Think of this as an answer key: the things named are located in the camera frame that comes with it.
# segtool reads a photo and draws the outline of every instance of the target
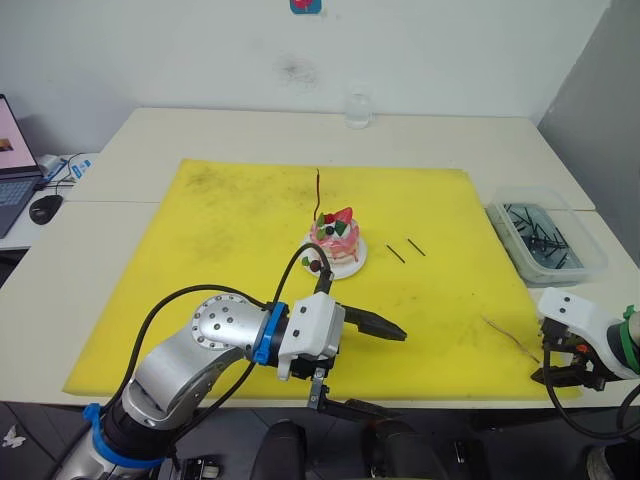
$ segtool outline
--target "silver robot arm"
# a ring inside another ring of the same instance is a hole
[[[220,374],[242,358],[277,368],[281,380],[312,377],[309,406],[344,415],[351,407],[326,399],[323,381],[345,321],[370,335],[406,337],[391,322],[344,307],[323,291],[296,302],[290,318],[284,303],[267,310],[241,295],[209,298],[188,325],[146,356],[108,411],[97,404],[85,409],[92,427],[53,478],[144,478],[165,459]]]

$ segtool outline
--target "gray wall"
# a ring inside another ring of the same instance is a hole
[[[539,129],[640,265],[640,1],[612,2]]]

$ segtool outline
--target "laptop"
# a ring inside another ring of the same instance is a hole
[[[0,94],[0,238],[7,235],[41,179],[40,167]]]

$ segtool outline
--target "blue ring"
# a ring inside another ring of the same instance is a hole
[[[278,320],[282,316],[282,312],[287,305],[282,302],[276,303],[276,308],[271,312],[271,317],[267,321],[267,326],[262,334],[262,340],[260,340],[260,346],[253,354],[253,361],[258,365],[266,365],[269,361],[269,348],[271,347],[271,338],[278,326]]]
[[[157,458],[155,460],[135,460],[133,458],[123,457],[122,455],[114,452],[109,448],[100,433],[100,405],[97,403],[90,403],[82,412],[82,416],[91,422],[91,437],[93,439],[93,447],[96,449],[102,458],[106,461],[125,468],[139,468],[150,469],[162,465],[164,458]]]

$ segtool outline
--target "wire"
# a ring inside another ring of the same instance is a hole
[[[278,288],[276,289],[276,293],[273,296],[273,300],[272,300],[272,304],[274,306],[276,303],[278,303],[278,300],[280,300],[282,289],[284,288],[284,284],[286,283],[287,278],[289,277],[289,273],[291,272],[293,265],[296,263],[296,260],[298,260],[298,257],[300,256],[300,254],[302,254],[302,252],[304,252],[308,248],[312,248],[316,252],[318,252],[318,255],[320,255],[320,259],[322,260],[324,267],[327,270],[331,270],[331,265],[329,264],[329,259],[327,258],[327,254],[319,245],[316,245],[315,243],[311,243],[311,242],[301,245],[300,248],[298,248],[298,250],[296,250],[295,253],[291,256],[291,260],[289,260],[289,263],[287,264],[287,267],[284,269],[284,273],[280,278],[280,283],[278,283]]]
[[[71,155],[71,156],[67,159],[67,171],[68,171],[69,173],[68,173],[67,175],[65,175],[64,177],[62,177],[60,180],[58,180],[58,181],[56,182],[56,185],[55,185],[55,187],[54,187],[54,188],[56,189],[56,190],[55,190],[54,195],[57,195],[57,194],[58,194],[58,186],[60,185],[60,183],[61,183],[61,182],[64,182],[67,178],[69,178],[69,177],[71,177],[71,176],[73,175],[73,173],[71,172],[71,160],[73,160],[74,158],[76,158],[76,157],[77,157],[77,156],[79,156],[79,155],[84,155],[84,153],[76,153],[76,154],[74,154],[74,155]]]
[[[242,386],[242,384],[247,379],[247,377],[249,377],[249,375],[251,374],[251,372],[253,371],[255,366],[256,366],[255,363],[253,363],[253,362],[249,363],[247,368],[245,368],[244,372],[242,372],[242,375],[240,375],[240,378],[238,378],[238,380],[236,380],[236,383],[234,383],[231,386],[231,388],[229,388],[229,390],[224,392],[224,394],[222,394],[222,396],[220,398],[218,398],[218,400],[216,400],[209,407],[207,407],[207,409],[204,412],[202,412],[200,415],[198,415],[193,420],[191,420],[191,422],[189,422],[189,424],[187,426],[185,426],[182,429],[180,429],[180,431],[176,434],[174,440],[171,443],[173,445],[175,445],[182,437],[184,437],[187,433],[189,433],[195,427],[200,425],[204,421],[204,419],[206,417],[208,417],[213,412],[218,410],[222,406],[222,404],[224,402],[229,400],[229,397],[231,397],[231,395],[236,393],[236,391]]]
[[[329,271],[331,271],[331,267],[330,267],[330,264],[329,264],[329,259],[327,258],[327,255],[324,252],[324,250],[322,250],[322,248],[320,248],[315,243],[306,243],[306,244],[302,245],[292,255],[291,260],[289,260],[289,263],[287,264],[287,267],[285,268],[284,273],[282,274],[282,277],[281,277],[280,282],[278,284],[278,288],[276,289],[276,292],[275,292],[275,294],[273,296],[273,303],[271,304],[271,308],[274,308],[275,305],[278,303],[278,300],[280,299],[280,294],[282,293],[282,290],[284,288],[284,284],[285,284],[285,282],[286,282],[286,280],[287,280],[287,278],[289,276],[289,273],[291,272],[291,268],[293,267],[294,263],[296,262],[296,260],[300,256],[300,254],[302,252],[304,252],[308,248],[313,248],[314,250],[316,250],[318,252],[318,254],[320,255],[322,263],[324,264],[324,268],[329,270]],[[192,285],[190,287],[182,288],[180,290],[177,290],[177,291],[167,295],[165,298],[160,300],[151,309],[151,311],[147,314],[146,318],[142,322],[142,325],[140,326],[140,330],[138,331],[138,336],[136,337],[136,340],[134,342],[133,348],[131,350],[131,356],[129,357],[129,364],[127,365],[127,369],[126,369],[126,371],[124,373],[122,381],[120,382],[120,385],[118,386],[118,389],[113,394],[113,396],[104,405],[104,407],[102,407],[102,409],[101,409],[102,412],[106,412],[109,408],[111,408],[113,406],[113,404],[120,398],[120,396],[122,395],[122,392],[124,391],[124,389],[126,388],[127,384],[129,383],[129,380],[131,379],[131,375],[133,374],[133,371],[134,371],[134,369],[136,367],[136,363],[138,361],[138,356],[140,354],[140,348],[142,347],[142,343],[144,341],[144,337],[145,337],[145,335],[147,333],[147,330],[149,329],[149,326],[151,325],[151,322],[156,317],[158,312],[160,310],[162,310],[162,308],[164,308],[168,303],[170,303],[171,301],[175,300],[178,297],[186,295],[187,293],[198,292],[198,291],[203,291],[203,290],[214,290],[214,291],[220,291],[220,292],[234,293],[236,295],[242,295],[247,300],[249,300],[251,303],[253,303],[254,305],[256,305],[256,306],[258,306],[260,308],[263,308],[263,309],[268,309],[269,308],[269,305],[264,304],[264,303],[256,300],[253,297],[250,297],[246,293],[241,292],[240,290],[236,290],[235,288],[225,287],[223,285],[213,285],[213,284]],[[238,380],[236,380],[236,382],[231,386],[231,388],[229,388],[225,393],[223,393],[220,396],[220,398],[218,398],[218,400],[216,400],[213,404],[211,404],[211,406],[209,406],[204,412],[202,412],[200,415],[195,417],[185,427],[180,429],[178,431],[178,433],[176,434],[175,438],[172,440],[171,444],[169,445],[169,449],[168,450],[169,451],[175,451],[175,444],[176,444],[176,442],[178,440],[180,440],[184,435],[189,433],[193,428],[195,428],[200,423],[202,423],[202,421],[206,417],[208,417],[213,412],[218,410],[222,406],[222,404],[224,402],[226,402],[229,399],[229,397],[231,397],[242,386],[242,384],[245,382],[245,380],[249,377],[249,375],[253,371],[254,367],[255,367],[255,363],[253,363],[253,362],[249,363],[249,365],[247,366],[245,371],[242,373],[242,375],[240,375],[240,378],[238,378]],[[54,467],[51,469],[51,471],[49,473],[48,478],[53,478],[53,476],[56,474],[58,469],[62,466],[62,463],[64,462],[65,458],[69,455],[69,453],[71,453],[71,450],[80,441],[80,439],[83,437],[83,435],[85,435],[89,431],[90,428],[91,428],[91,424],[87,423],[76,434],[76,436],[71,440],[69,445],[67,445],[67,448],[65,449],[63,454],[60,455],[60,457],[58,457]]]
[[[616,432],[596,432],[594,430],[589,430],[588,428],[583,427],[579,423],[576,423],[569,416],[566,410],[562,407],[562,405],[560,404],[560,401],[558,400],[558,397],[556,396],[556,392],[553,389],[553,385],[551,384],[551,381],[550,381],[551,345],[549,345],[548,343],[545,343],[543,346],[544,346],[544,360],[542,362],[542,373],[544,378],[544,386],[547,388],[547,393],[549,394],[551,403],[553,403],[553,406],[558,411],[558,414],[560,415],[560,417],[562,417],[562,419],[565,422],[569,424],[571,428],[573,428],[579,433],[582,433],[583,435],[586,435],[592,438],[597,438],[599,440],[614,440],[621,437],[626,437],[640,430],[640,422],[636,422],[625,429],[619,428],[618,431]],[[639,388],[640,386],[634,388],[631,391],[631,393],[627,395],[627,397],[624,399],[624,401],[622,402],[622,405],[620,405],[620,410],[618,410],[618,415],[620,415],[620,412],[622,411],[623,420],[624,420],[624,415],[626,413],[626,410],[629,408],[628,405],[625,407],[625,404],[628,402],[630,405],[631,402],[633,402],[633,400],[638,395],[638,393],[640,393],[640,390],[638,392],[635,391],[636,389],[639,389]]]
[[[640,383],[629,392],[618,409],[618,414],[616,415],[616,428],[618,430],[622,430],[624,428],[624,419],[629,412],[629,407],[638,395],[640,395]]]
[[[31,440],[33,440],[33,443],[35,443],[40,448],[40,450],[42,450],[47,455],[47,457],[49,457],[53,462],[55,462],[56,461],[55,455],[53,455],[44,445],[42,445],[42,443],[40,443],[40,440],[38,440],[36,436],[33,433],[31,433],[31,431],[25,426],[25,424],[22,422],[22,420],[20,419],[16,411],[11,407],[11,405],[9,405],[9,403],[7,402],[3,402],[3,403],[4,403],[4,406],[9,409],[9,411],[11,412],[11,415],[15,417],[16,421],[18,422],[18,425],[20,425],[20,428],[24,430],[24,433],[26,433],[27,436],[30,437]]]
[[[224,285],[212,285],[212,284],[211,285],[210,284],[192,285],[190,287],[181,288],[180,290],[177,290],[172,294],[167,295],[162,300],[160,300],[155,307],[151,309],[151,311],[147,314],[147,317],[144,319],[144,322],[142,322],[142,325],[140,326],[140,330],[138,331],[138,336],[136,338],[136,341],[133,345],[133,349],[131,351],[131,356],[129,358],[129,365],[127,365],[127,370],[125,371],[125,374],[122,378],[122,382],[120,382],[120,386],[118,387],[116,392],[113,394],[111,399],[102,408],[103,411],[107,411],[118,400],[118,398],[120,398],[120,395],[122,394],[125,387],[127,386],[127,383],[129,383],[131,375],[133,374],[133,370],[136,368],[136,362],[138,361],[138,355],[140,354],[140,348],[142,347],[144,336],[146,335],[147,330],[151,325],[151,322],[153,321],[155,316],[158,314],[158,312],[162,310],[162,308],[164,308],[168,303],[170,303],[171,301],[175,300],[178,297],[186,295],[187,293],[200,292],[203,290],[214,290],[218,292],[235,293],[236,295],[242,295],[251,303],[253,303],[254,305],[260,308],[267,308],[267,306],[264,303],[259,302],[253,297],[250,297],[246,293],[241,292],[240,290],[236,290],[235,288],[225,287]]]

